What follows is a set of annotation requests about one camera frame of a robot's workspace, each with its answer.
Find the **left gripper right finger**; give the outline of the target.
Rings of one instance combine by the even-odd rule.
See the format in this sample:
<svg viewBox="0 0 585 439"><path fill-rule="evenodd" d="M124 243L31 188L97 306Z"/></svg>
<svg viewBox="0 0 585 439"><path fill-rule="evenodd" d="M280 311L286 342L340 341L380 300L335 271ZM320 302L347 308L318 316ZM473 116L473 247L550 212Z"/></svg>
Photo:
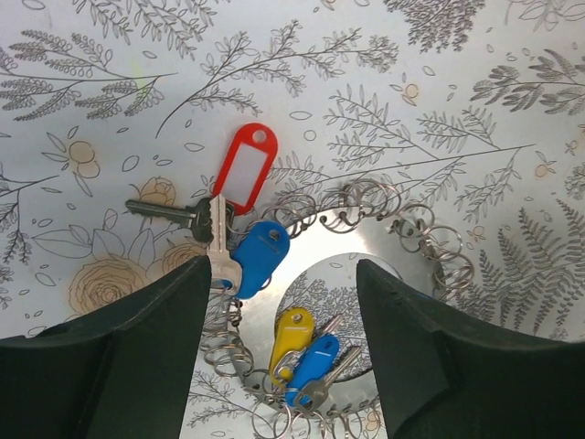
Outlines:
<svg viewBox="0 0 585 439"><path fill-rule="evenodd" d="M391 438L581 438L584 346L497 327L369 260L356 286Z"/></svg>

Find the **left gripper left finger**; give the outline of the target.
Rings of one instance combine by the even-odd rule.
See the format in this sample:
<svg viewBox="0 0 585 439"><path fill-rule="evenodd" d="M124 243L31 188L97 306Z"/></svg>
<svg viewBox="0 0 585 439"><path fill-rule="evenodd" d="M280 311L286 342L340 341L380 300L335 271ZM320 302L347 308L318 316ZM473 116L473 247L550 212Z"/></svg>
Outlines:
<svg viewBox="0 0 585 439"><path fill-rule="evenodd" d="M207 310L205 256L85 316L1 342L4 438L177 438Z"/></svg>

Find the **yellow key fob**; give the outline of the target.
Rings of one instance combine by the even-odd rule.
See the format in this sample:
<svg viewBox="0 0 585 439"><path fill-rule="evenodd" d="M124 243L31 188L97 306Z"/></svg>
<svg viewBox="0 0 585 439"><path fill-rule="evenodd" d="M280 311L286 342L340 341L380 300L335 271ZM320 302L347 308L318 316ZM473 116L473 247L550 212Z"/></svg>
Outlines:
<svg viewBox="0 0 585 439"><path fill-rule="evenodd" d="M289 352L301 352L306 348L312 340L313 332L314 318L305 308L293 307L281 314L276 326L269 366L271 382L278 389L284 389L292 378L296 361L282 368L278 364Z"/></svg>

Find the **metal disc keyring holder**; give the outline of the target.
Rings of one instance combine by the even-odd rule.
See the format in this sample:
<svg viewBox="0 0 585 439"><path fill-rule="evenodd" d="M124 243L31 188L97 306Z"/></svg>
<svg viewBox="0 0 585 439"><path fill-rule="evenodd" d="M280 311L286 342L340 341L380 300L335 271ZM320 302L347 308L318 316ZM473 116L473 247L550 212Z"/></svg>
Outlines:
<svg viewBox="0 0 585 439"><path fill-rule="evenodd" d="M252 298L239 300L211 288L200 348L210 372L197 374L203 397L220 411L235 406L241 389L247 428L255 438L368 438L382 426L367 336L356 286L362 260L434 299L466 290L474 266L463 254L458 230L440 223L421 202L405 202L396 187L355 180L321 198L289 195L267 208L239 236L239 245L262 220L280 223L290 249ZM289 352L280 368L299 364L320 336L335 335L340 350L332 368L309 381L287 405L269 374L276 326L293 307L314 318L310 344Z"/></svg>

